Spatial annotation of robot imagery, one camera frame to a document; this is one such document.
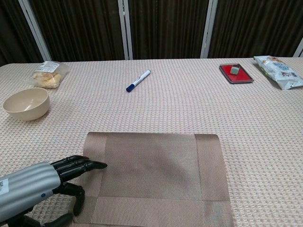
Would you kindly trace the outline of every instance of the tablecloth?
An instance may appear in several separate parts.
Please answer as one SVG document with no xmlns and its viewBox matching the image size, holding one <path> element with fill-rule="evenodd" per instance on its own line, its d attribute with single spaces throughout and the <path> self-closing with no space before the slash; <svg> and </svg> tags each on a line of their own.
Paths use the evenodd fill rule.
<svg viewBox="0 0 303 227">
<path fill-rule="evenodd" d="M 281 58 L 303 75 L 303 58 Z M 221 63 L 240 63 L 254 79 L 232 85 Z M 0 111 L 0 175 L 41 161 L 81 155 L 89 131 L 203 133 L 220 138 L 235 226 L 303 226 L 303 88 L 281 90 L 251 59 L 67 62 L 48 89 L 46 115 L 21 122 Z M 38 64 L 0 68 L 0 100 L 32 86 Z M 138 76 L 152 71 L 131 93 Z M 55 195 L 29 216 L 64 214 Z"/>
</svg>

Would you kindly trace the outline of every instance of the placemat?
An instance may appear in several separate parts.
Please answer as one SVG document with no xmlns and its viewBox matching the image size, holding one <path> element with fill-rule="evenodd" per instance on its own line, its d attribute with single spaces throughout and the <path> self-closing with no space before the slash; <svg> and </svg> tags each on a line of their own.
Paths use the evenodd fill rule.
<svg viewBox="0 0 303 227">
<path fill-rule="evenodd" d="M 216 135 L 91 132 L 83 154 L 108 167 L 79 178 L 86 202 L 71 226 L 233 226 Z"/>
</svg>

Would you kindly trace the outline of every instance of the snack bag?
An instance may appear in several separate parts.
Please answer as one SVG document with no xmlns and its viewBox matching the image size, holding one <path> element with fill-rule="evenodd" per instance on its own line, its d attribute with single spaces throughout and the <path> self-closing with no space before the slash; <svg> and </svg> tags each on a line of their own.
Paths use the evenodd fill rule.
<svg viewBox="0 0 303 227">
<path fill-rule="evenodd" d="M 56 88 L 64 79 L 70 67 L 56 61 L 45 61 L 27 82 L 36 87 Z"/>
<path fill-rule="evenodd" d="M 302 77 L 288 65 L 272 56 L 254 57 L 265 74 L 283 89 L 303 86 Z"/>
</svg>

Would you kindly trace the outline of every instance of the beige bowl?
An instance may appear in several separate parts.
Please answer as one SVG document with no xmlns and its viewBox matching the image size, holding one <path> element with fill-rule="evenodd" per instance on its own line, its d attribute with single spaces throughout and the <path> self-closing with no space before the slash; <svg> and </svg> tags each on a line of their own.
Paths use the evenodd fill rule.
<svg viewBox="0 0 303 227">
<path fill-rule="evenodd" d="M 3 103 L 3 109 L 12 117 L 32 121 L 42 117 L 49 108 L 48 92 L 43 88 L 20 91 Z"/>
</svg>

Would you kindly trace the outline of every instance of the robotic hand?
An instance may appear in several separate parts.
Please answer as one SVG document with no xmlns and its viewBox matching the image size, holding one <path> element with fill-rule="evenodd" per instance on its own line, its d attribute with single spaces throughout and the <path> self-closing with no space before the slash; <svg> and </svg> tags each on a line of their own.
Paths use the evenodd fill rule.
<svg viewBox="0 0 303 227">
<path fill-rule="evenodd" d="M 28 212 L 53 194 L 76 197 L 73 214 L 79 215 L 85 200 L 81 186 L 67 183 L 84 172 L 106 168 L 107 164 L 90 161 L 88 157 L 71 156 L 54 163 L 42 162 L 0 177 L 0 226 L 41 227 L 28 216 Z M 56 221 L 45 223 L 45 227 L 61 227 L 73 214 L 65 214 Z"/>
</svg>

